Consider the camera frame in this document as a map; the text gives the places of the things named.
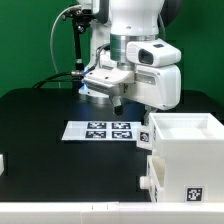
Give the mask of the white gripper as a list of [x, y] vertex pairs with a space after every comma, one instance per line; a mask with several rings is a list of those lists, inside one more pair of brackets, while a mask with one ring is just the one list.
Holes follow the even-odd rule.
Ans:
[[110, 98], [113, 113], [123, 114], [120, 97], [145, 104], [144, 126], [148, 126], [151, 113], [173, 108], [180, 100], [181, 75], [176, 63], [181, 60], [181, 52], [157, 39], [129, 42], [125, 56], [132, 65], [125, 71], [134, 72], [134, 82], [124, 84], [121, 95]]

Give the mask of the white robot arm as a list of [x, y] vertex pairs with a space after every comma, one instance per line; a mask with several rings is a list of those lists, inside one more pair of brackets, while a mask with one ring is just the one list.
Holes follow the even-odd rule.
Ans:
[[89, 90], [107, 95], [116, 115], [122, 101], [168, 110], [180, 101], [181, 51], [159, 38], [165, 0], [79, 0], [92, 11]]

